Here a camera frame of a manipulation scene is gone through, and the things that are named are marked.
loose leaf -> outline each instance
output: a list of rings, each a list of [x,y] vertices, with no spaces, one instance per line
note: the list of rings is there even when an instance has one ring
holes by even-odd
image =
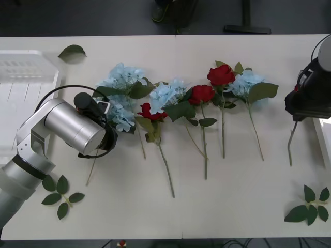
[[[305,200],[306,202],[313,202],[316,199],[315,193],[314,191],[308,187],[307,185],[305,185]]]
[[[225,102],[225,109],[233,109],[234,107],[236,107],[237,105],[232,103],[232,102]]]
[[[68,204],[62,203],[57,210],[57,217],[59,220],[63,219],[68,213]]]
[[[222,102],[222,96],[219,94],[215,94],[215,96],[212,98],[212,103],[215,106],[221,106],[220,103]]]
[[[324,208],[323,206],[318,206],[317,210],[319,212],[319,217],[321,218],[321,220],[326,222],[327,219],[329,219],[329,213],[327,212],[326,208]]]
[[[285,222],[301,222],[307,218],[308,209],[305,205],[300,205],[293,208],[285,217]]]
[[[85,197],[85,195],[82,193],[74,193],[74,194],[70,195],[69,201],[71,203],[77,203],[77,202],[80,202],[84,197]]]
[[[193,126],[197,127],[199,122],[197,120],[187,119]]]
[[[205,119],[199,120],[199,124],[202,127],[209,127],[209,126],[213,125],[215,122],[217,122],[217,120],[214,118],[205,118]]]
[[[216,67],[220,67],[222,65],[227,65],[226,63],[221,62],[221,61],[215,61],[215,63],[216,63]]]
[[[187,101],[188,99],[191,98],[192,96],[192,92],[193,92],[193,88],[190,88],[184,95],[184,97],[179,101],[179,102],[185,102]]]
[[[105,86],[99,86],[97,88],[97,91],[105,94],[107,97],[113,96],[113,95],[125,95],[126,94],[126,92],[124,90],[115,89],[115,88],[111,88],[111,87],[105,87]],[[103,95],[99,94],[98,92],[94,92],[92,97],[103,97]]]
[[[320,195],[320,200],[324,202],[328,200],[329,197],[330,197],[330,191],[327,188],[323,189]]]
[[[243,65],[240,62],[238,62],[237,65],[234,67],[234,71],[239,74],[243,74],[244,71]]]
[[[250,104],[255,103],[264,98],[273,98],[276,96],[278,85],[270,83],[257,83],[255,84],[248,95],[248,102]]]
[[[308,209],[308,214],[307,214],[307,224],[310,226],[314,221],[316,220],[317,217],[317,209],[315,206],[310,205]]]
[[[145,133],[145,138],[148,143],[152,143],[155,141],[153,133]]]
[[[84,49],[79,45],[70,45],[59,54],[59,58],[66,61],[73,54],[82,54],[86,57]]]
[[[61,176],[60,179],[57,182],[56,185],[56,190],[60,193],[60,194],[65,194],[68,192],[69,190],[69,183],[68,180],[65,176]]]
[[[56,190],[55,182],[50,175],[47,175],[45,179],[42,181],[42,186],[45,190],[53,192]]]
[[[167,106],[164,108],[164,111],[168,114],[172,122],[183,116],[187,119],[195,118],[195,109],[188,101]]]
[[[58,193],[53,193],[48,196],[42,201],[41,204],[43,205],[53,205],[57,203],[59,200],[61,200],[61,195]]]
[[[147,78],[143,77],[142,79],[147,82],[147,85],[142,85],[140,81],[135,82],[129,94],[130,98],[141,99],[148,96],[148,94],[155,88],[155,86]]]
[[[150,119],[147,119],[147,118],[142,117],[142,116],[136,116],[135,119],[139,123],[139,125],[141,125],[149,133],[154,132],[154,127],[153,127],[152,122],[151,122]]]

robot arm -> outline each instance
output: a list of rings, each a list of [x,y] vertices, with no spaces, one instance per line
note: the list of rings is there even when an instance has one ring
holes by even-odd
[[[91,106],[100,111],[98,104],[86,93],[78,94],[76,102],[85,108],[75,109],[60,99],[49,100],[16,133],[17,155],[0,168],[0,229],[55,167],[46,157],[45,142],[51,132],[79,151],[83,158],[93,158],[86,155],[95,149],[114,148],[116,132],[106,121],[104,125],[97,121],[100,114],[93,115]]]

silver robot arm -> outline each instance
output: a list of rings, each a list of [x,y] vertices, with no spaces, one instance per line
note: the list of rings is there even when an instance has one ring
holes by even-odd
[[[97,149],[106,131],[64,100],[52,99],[16,133],[17,155],[0,168],[0,229],[17,213],[55,165],[46,158],[53,132],[82,154]]]

red rose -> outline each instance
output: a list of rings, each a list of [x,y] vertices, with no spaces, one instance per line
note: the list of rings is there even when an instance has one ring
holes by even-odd
[[[166,118],[168,115],[166,112],[163,113],[156,113],[155,115],[152,115],[150,110],[151,110],[151,105],[149,103],[144,103],[143,105],[140,105],[141,111],[138,113],[138,115],[142,115],[143,117],[150,119],[150,120],[160,120]]]
[[[222,65],[216,69],[210,69],[207,78],[212,85],[224,85],[235,80],[234,74],[228,65]]]
[[[189,99],[191,105],[200,105],[201,102],[209,102],[215,96],[215,91],[209,85],[197,85],[192,89]]]

shoe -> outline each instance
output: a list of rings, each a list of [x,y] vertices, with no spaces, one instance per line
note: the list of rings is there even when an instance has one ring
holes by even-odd
[[[152,9],[152,20],[155,22],[162,22],[166,12],[168,10],[169,4],[165,7],[162,7],[155,3]]]

